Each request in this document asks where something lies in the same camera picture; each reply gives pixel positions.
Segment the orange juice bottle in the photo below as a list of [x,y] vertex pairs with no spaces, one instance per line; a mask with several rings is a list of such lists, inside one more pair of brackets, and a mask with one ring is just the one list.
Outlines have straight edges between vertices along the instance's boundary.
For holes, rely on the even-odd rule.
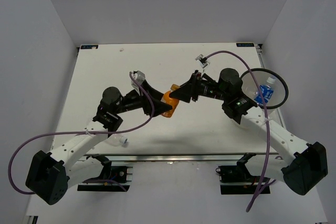
[[169,91],[165,92],[162,99],[161,99],[161,102],[164,102],[168,105],[170,105],[172,107],[171,110],[169,111],[166,111],[164,113],[162,113],[162,116],[165,117],[165,118],[171,118],[175,109],[177,108],[178,104],[179,104],[179,100],[178,99],[174,99],[174,98],[171,98],[170,97],[170,94],[179,89],[180,86],[178,86],[177,84],[172,84]]

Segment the clear bottle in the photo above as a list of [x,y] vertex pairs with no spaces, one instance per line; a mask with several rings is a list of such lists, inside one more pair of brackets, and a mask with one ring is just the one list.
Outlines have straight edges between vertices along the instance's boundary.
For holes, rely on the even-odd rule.
[[105,140],[105,142],[113,147],[127,147],[128,138],[121,134],[112,134]]
[[258,96],[258,88],[255,84],[255,81],[253,78],[244,76],[242,78],[243,85],[242,85],[242,91],[245,95],[247,95],[250,99],[254,100]]

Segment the blue label plastic bottle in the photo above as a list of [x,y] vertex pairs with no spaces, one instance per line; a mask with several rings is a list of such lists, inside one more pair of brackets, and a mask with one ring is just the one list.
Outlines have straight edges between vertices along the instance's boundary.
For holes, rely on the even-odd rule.
[[255,98],[255,101],[259,104],[262,104],[262,98],[264,99],[264,102],[267,104],[269,100],[271,99],[273,93],[274,93],[274,84],[276,82],[276,79],[274,77],[268,77],[266,82],[259,86],[261,90],[261,94],[258,93],[258,96]]

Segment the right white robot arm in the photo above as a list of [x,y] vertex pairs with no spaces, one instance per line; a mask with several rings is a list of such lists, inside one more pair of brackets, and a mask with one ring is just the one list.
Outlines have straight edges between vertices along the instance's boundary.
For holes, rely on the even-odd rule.
[[218,81],[196,71],[170,97],[187,103],[197,101],[200,96],[221,100],[222,109],[230,119],[259,137],[266,137],[267,144],[282,157],[282,161],[262,168],[262,175],[279,179],[296,194],[305,195],[328,174],[326,148],[319,142],[310,144],[297,138],[268,120],[262,107],[242,87],[243,80],[235,69],[223,69]]

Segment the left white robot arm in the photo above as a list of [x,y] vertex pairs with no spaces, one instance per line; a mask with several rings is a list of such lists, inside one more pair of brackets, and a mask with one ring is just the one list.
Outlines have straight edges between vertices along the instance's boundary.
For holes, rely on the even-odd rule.
[[112,162],[101,154],[85,156],[96,145],[117,134],[123,112],[143,109],[151,118],[172,109],[163,101],[163,94],[151,88],[146,81],[138,81],[135,88],[122,95],[118,88],[103,91],[96,115],[83,134],[76,134],[58,148],[33,157],[26,186],[49,205],[54,205],[68,188],[85,181],[105,183],[113,177]]

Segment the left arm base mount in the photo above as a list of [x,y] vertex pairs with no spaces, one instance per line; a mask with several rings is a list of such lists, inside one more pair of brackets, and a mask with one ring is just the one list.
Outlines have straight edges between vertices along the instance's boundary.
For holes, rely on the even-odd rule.
[[127,192],[130,188],[133,167],[129,165],[113,165],[107,157],[99,154],[86,157],[87,161],[97,161],[102,167],[100,174],[89,177],[78,184],[77,191],[91,192]]

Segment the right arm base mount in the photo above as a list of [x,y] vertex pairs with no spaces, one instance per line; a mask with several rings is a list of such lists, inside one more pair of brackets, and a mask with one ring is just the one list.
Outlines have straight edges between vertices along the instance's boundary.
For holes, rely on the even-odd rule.
[[245,153],[232,165],[220,165],[215,171],[219,176],[222,195],[253,195],[257,189],[260,176],[252,176],[245,164],[256,153]]

